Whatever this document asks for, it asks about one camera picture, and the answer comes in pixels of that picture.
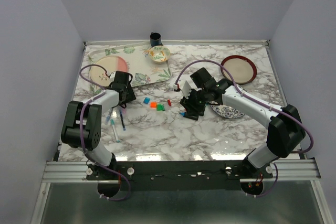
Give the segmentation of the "blue capped black highlighter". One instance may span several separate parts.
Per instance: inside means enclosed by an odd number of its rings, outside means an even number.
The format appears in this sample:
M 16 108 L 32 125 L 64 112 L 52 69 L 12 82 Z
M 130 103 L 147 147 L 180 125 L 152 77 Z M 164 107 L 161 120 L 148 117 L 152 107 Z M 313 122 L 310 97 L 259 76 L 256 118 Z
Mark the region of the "blue capped black highlighter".
M 191 119 L 194 121 L 198 120 L 198 115 L 191 115 L 191 114 L 188 114 L 187 112 L 180 112 L 180 115 L 184 118 Z

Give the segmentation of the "blue highlighter cap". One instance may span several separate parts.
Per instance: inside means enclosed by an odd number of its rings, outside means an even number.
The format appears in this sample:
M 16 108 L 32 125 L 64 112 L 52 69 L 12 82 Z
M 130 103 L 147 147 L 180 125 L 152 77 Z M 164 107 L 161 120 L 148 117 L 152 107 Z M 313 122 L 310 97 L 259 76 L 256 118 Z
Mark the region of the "blue highlighter cap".
M 150 102 L 150 98 L 145 97 L 143 103 L 148 104 Z

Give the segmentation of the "purple capped highlighter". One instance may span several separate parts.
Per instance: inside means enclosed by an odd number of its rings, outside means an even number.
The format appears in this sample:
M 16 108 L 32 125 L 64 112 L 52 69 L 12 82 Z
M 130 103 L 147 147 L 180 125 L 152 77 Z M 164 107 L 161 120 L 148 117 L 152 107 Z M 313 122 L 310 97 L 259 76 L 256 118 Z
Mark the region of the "purple capped highlighter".
M 113 110 L 114 108 L 111 108 L 107 117 L 106 117 L 106 120 L 105 120 L 105 125 L 110 125 L 111 124 L 111 120 L 113 119 Z

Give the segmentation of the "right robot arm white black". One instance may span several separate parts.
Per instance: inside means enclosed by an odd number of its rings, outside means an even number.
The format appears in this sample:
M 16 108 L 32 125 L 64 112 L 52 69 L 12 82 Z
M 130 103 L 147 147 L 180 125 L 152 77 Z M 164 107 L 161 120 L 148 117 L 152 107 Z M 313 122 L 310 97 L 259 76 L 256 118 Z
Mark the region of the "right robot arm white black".
M 195 88 L 188 82 L 184 82 L 181 87 L 178 84 L 174 86 L 176 92 L 183 93 L 180 104 L 185 108 L 187 118 L 198 120 L 207 104 L 226 105 L 243 112 L 267 130 L 266 142 L 242 161 L 241 171 L 246 177 L 255 177 L 264 165 L 277 158 L 287 157 L 305 138 L 306 132 L 296 107 L 267 103 L 230 80 L 216 81 L 205 68 L 190 77 Z

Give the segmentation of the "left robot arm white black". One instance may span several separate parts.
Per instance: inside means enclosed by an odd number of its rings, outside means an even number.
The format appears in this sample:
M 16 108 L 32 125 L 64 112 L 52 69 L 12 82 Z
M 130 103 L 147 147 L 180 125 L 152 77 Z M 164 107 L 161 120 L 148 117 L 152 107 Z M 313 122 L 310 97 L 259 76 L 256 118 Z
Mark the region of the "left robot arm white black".
M 100 142 L 102 115 L 118 106 L 126 106 L 136 99 L 131 81 L 133 75 L 116 71 L 107 87 L 86 101 L 68 103 L 61 131 L 61 141 L 72 148 L 82 150 L 88 160 L 99 166 L 98 173 L 104 179 L 116 175 L 116 157 Z

